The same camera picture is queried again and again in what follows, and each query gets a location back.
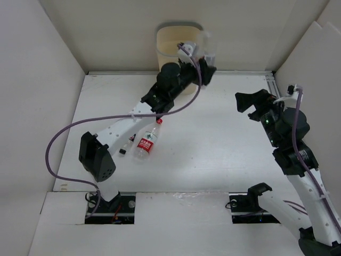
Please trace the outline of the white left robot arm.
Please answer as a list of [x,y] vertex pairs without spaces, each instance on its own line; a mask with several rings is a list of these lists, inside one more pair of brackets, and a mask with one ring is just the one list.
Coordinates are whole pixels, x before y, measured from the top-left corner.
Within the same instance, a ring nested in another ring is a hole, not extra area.
[[139,130],[154,123],[174,107],[174,100],[190,85],[208,85],[216,72],[213,60],[200,58],[192,63],[166,63],[156,77],[149,92],[141,98],[131,112],[98,132],[86,132],[80,140],[79,161],[100,189],[100,205],[106,211],[118,207],[119,191],[111,176],[116,170],[113,154]]

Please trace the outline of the red label water bottle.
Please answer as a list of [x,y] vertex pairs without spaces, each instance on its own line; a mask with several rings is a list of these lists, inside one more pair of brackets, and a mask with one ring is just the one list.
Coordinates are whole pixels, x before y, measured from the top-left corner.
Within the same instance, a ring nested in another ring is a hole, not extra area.
[[162,123],[163,120],[161,118],[156,120],[152,125],[148,127],[148,129],[145,131],[144,135],[138,142],[134,150],[134,157],[138,161],[144,161],[149,157],[154,145],[158,140]]

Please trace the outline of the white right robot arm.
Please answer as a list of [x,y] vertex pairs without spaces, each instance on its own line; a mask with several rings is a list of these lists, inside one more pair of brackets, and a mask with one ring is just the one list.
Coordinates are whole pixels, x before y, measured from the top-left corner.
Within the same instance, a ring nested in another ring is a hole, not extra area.
[[288,86],[284,97],[267,90],[236,93],[237,110],[255,110],[249,119],[260,122],[272,147],[273,157],[293,185],[303,208],[281,200],[262,182],[248,188],[245,195],[230,200],[233,212],[244,211],[244,218],[269,213],[298,240],[304,255],[340,255],[340,216],[323,184],[319,164],[303,138],[310,126],[300,110],[303,89]]

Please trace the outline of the clear bottle silver label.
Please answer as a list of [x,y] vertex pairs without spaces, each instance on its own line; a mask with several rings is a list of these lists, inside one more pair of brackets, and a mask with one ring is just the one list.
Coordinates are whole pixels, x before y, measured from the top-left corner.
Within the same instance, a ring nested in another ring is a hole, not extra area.
[[215,66],[217,42],[211,32],[201,31],[197,36],[198,58],[204,58],[209,66]]

